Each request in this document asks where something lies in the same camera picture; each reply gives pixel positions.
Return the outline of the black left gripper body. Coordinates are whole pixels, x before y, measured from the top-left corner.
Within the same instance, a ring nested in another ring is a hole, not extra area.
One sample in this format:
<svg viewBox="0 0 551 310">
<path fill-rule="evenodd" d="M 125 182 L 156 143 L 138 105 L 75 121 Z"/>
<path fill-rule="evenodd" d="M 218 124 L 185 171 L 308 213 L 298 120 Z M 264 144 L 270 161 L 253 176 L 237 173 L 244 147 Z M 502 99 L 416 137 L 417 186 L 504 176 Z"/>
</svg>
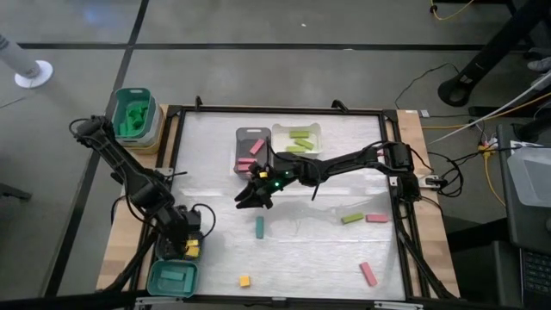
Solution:
<svg viewBox="0 0 551 310">
<path fill-rule="evenodd" d="M 168 215 L 165 233 L 174 247 L 186 245 L 189 236 L 201 230 L 201 212 L 185 205 L 165 208 Z"/>
</svg>

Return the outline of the white pole with round base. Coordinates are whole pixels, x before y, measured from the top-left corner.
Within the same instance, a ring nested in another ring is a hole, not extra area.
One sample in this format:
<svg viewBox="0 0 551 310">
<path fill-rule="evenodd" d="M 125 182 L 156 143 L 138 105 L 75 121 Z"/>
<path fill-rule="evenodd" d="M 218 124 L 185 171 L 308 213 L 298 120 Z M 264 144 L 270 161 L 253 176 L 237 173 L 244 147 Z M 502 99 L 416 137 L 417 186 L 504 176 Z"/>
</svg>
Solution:
<svg viewBox="0 0 551 310">
<path fill-rule="evenodd" d="M 15 72 L 15 83 L 23 89 L 35 89 L 46 84 L 53 76 L 53 66 L 33 59 L 18 44 L 0 34 L 0 61 Z"/>
</svg>

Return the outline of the white plastic bin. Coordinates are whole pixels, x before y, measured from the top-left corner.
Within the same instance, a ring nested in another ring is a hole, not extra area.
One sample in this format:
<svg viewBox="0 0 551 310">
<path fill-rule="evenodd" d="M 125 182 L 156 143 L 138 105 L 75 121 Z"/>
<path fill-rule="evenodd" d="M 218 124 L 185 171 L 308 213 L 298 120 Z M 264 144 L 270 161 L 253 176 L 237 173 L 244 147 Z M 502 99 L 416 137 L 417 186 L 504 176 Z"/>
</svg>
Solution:
<svg viewBox="0 0 551 310">
<path fill-rule="evenodd" d="M 314 122 L 307 126 L 283 126 L 275 124 L 271 129 L 271 146 L 275 152 L 285 152 L 287 146 L 297 146 L 294 143 L 295 139 L 289 137 L 289 133 L 292 131 L 308 131 L 310 137 L 307 140 L 314 144 L 312 150 L 307 150 L 304 153 L 295 153 L 307 158 L 316 158 L 322 152 L 322 134 L 321 126 Z"/>
</svg>

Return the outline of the black desk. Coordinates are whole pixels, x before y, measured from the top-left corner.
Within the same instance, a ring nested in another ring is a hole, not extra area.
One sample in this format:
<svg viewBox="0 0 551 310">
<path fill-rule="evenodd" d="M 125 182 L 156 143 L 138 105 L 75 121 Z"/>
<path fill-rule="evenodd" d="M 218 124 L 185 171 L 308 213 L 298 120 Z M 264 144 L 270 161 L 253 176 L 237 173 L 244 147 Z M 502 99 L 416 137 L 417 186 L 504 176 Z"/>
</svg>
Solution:
<svg viewBox="0 0 551 310">
<path fill-rule="evenodd" d="M 517 195 L 507 159 L 511 150 L 502 151 L 502 174 L 507 223 L 511 243 L 517 247 L 551 255 L 551 207 L 523 204 Z"/>
</svg>

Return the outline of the black cabinet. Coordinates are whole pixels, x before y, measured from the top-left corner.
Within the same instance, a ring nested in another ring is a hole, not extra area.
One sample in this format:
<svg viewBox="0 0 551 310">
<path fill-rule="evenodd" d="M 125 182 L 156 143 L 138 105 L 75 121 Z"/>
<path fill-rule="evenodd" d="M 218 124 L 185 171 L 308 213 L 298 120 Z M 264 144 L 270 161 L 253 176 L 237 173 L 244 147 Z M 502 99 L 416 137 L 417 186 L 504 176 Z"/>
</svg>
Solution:
<svg viewBox="0 0 551 310">
<path fill-rule="evenodd" d="M 522 306 L 520 251 L 510 242 L 507 219 L 483 224 L 443 219 L 461 296 L 486 304 Z"/>
</svg>

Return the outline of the teal plastic bin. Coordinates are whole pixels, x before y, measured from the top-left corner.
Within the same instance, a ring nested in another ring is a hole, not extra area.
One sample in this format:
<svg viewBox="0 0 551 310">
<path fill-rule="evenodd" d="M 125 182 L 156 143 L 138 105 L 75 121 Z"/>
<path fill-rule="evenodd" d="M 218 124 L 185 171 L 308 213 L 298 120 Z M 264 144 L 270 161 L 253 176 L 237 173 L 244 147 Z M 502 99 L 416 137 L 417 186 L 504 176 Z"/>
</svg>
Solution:
<svg viewBox="0 0 551 310">
<path fill-rule="evenodd" d="M 152 117 L 155 114 L 155 98 L 146 88 L 123 88 L 115 92 L 116 107 L 113 114 L 112 123 L 116 138 L 141 138 L 149 131 Z M 149 107 L 144 117 L 144 124 L 140 130 L 127 130 L 127 136 L 121 137 L 118 135 L 118 126 L 121 122 L 126 123 L 127 106 L 131 102 L 149 102 Z"/>
<path fill-rule="evenodd" d="M 186 274 L 188 268 L 193 268 L 195 270 L 195 277 L 191 293 L 185 293 L 183 290 L 185 277 L 182 281 L 172 281 L 161 278 L 161 272 L 163 270 L 180 270 L 184 271 Z M 189 298 L 196 291 L 198 275 L 198 267 L 195 263 L 191 261 L 158 260 L 150 268 L 150 272 L 146 282 L 146 290 L 150 295 Z"/>
</svg>

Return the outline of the black keyboard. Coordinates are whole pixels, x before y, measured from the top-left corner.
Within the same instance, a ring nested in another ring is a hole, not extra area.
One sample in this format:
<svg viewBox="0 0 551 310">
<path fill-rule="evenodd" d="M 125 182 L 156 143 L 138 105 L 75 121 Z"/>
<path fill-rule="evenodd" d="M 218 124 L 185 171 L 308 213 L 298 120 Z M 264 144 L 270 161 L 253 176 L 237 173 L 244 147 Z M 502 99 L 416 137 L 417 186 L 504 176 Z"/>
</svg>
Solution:
<svg viewBox="0 0 551 310">
<path fill-rule="evenodd" d="M 520 253 L 523 306 L 551 310 L 551 254 L 525 249 Z"/>
</svg>

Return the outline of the small connector box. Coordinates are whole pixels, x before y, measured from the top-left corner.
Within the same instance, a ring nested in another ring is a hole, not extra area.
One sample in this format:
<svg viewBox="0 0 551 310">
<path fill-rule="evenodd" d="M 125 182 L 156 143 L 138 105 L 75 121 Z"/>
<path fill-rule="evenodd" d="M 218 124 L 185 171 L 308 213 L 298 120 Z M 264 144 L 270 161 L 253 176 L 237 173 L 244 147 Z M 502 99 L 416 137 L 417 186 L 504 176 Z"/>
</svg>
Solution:
<svg viewBox="0 0 551 310">
<path fill-rule="evenodd" d="M 441 189 L 448 184 L 447 180 L 442 179 L 437 175 L 427 175 L 420 177 L 418 182 L 420 188 L 434 190 Z"/>
</svg>

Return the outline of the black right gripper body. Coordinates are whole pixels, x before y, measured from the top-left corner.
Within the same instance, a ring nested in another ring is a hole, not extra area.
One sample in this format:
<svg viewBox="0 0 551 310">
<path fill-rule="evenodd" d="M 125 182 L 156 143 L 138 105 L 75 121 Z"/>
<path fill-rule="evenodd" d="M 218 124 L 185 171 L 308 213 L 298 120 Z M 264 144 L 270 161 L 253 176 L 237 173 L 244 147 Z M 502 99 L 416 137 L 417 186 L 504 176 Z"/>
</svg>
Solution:
<svg viewBox="0 0 551 310">
<path fill-rule="evenodd" d="M 279 158 L 274 166 L 251 164 L 251 180 L 249 183 L 256 184 L 258 196 L 265 199 L 265 208 L 273 207 L 273 194 L 283 191 L 286 186 L 299 179 L 304 164 L 305 160 L 299 157 Z"/>
</svg>

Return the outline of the grey device box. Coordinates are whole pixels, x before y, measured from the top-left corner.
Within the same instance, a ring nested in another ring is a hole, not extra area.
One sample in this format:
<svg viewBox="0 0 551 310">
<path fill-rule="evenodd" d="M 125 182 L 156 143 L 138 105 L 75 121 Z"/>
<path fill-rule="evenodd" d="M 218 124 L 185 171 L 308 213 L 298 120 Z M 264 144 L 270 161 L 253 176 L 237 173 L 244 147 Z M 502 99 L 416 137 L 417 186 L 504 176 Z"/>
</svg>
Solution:
<svg viewBox="0 0 551 310">
<path fill-rule="evenodd" d="M 551 208 L 551 148 L 523 147 L 507 159 L 519 201 Z"/>
</svg>

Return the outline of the black stand with round base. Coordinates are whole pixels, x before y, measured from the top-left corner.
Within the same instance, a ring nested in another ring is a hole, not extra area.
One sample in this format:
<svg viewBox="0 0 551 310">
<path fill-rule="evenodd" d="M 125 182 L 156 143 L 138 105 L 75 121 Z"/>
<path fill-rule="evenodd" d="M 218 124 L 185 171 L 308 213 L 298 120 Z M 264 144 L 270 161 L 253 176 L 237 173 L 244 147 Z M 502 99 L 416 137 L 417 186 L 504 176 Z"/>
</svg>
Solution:
<svg viewBox="0 0 551 310">
<path fill-rule="evenodd" d="M 486 74 L 550 12 L 551 0 L 526 0 L 459 73 L 439 85 L 439 98 L 452 107 L 465 106 L 472 91 Z"/>
</svg>

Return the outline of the person's shoe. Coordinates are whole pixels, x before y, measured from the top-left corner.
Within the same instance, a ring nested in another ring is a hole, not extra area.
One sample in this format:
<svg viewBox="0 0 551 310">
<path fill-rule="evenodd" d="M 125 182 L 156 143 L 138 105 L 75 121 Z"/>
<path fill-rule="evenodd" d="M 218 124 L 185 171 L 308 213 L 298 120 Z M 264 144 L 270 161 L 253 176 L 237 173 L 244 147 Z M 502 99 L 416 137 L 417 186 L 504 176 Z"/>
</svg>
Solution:
<svg viewBox="0 0 551 310">
<path fill-rule="evenodd" d="M 545 59 L 530 61 L 527 64 L 527 67 L 531 71 L 537 71 L 537 72 L 550 71 L 551 70 L 551 57 L 547 57 Z"/>
</svg>

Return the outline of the silver frame bracket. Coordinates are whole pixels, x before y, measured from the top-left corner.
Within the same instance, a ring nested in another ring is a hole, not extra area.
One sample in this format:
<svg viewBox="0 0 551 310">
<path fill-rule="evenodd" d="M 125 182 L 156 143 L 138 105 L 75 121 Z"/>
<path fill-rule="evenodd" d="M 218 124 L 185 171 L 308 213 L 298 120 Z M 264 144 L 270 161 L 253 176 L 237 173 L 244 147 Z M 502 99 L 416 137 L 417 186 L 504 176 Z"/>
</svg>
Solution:
<svg viewBox="0 0 551 310">
<path fill-rule="evenodd" d="M 374 309 L 378 310 L 424 310 L 421 304 L 397 302 L 397 301 L 375 301 Z"/>
<path fill-rule="evenodd" d="M 183 299 L 179 297 L 170 296 L 147 296 L 139 297 L 135 300 L 134 310 L 151 310 L 153 306 L 173 304 L 182 302 Z"/>
</svg>

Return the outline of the black table frame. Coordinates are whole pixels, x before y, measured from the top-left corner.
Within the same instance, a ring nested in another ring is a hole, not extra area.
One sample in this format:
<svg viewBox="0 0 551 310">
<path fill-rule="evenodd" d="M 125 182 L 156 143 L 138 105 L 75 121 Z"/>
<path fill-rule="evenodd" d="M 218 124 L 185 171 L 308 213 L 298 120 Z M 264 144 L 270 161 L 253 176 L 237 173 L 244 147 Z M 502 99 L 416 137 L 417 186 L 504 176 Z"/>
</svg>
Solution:
<svg viewBox="0 0 551 310">
<path fill-rule="evenodd" d="M 334 177 L 319 190 L 293 184 L 275 195 L 271 209 L 238 210 L 234 197 L 245 180 L 233 170 L 240 127 L 305 126 L 318 123 L 322 157 L 356 151 L 386 133 L 381 113 L 334 108 L 205 107 L 186 112 L 176 140 L 172 191 L 184 205 L 198 203 L 210 234 L 199 260 L 193 301 L 258 303 L 290 301 L 401 301 L 416 282 L 401 266 L 393 223 L 359 220 L 355 212 L 391 208 L 388 180 L 360 170 Z M 257 239 L 256 217 L 264 217 Z M 368 262 L 378 284 L 370 287 L 359 267 Z M 249 276 L 248 288 L 239 278 Z"/>
</svg>

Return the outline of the pale grey plastic bin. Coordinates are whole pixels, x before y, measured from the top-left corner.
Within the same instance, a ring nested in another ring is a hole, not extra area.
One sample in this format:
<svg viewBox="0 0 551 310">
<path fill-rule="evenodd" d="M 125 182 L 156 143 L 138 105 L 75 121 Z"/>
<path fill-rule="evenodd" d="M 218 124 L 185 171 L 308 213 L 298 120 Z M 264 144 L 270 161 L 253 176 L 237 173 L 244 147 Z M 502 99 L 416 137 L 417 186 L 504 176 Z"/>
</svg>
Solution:
<svg viewBox="0 0 551 310">
<path fill-rule="evenodd" d="M 152 117 L 149 131 L 145 133 L 141 138 L 116 138 L 116 140 L 124 147 L 131 148 L 145 148 L 154 145 L 161 132 L 161 127 L 164 119 L 164 111 L 158 104 L 155 105 L 155 114 Z"/>
</svg>

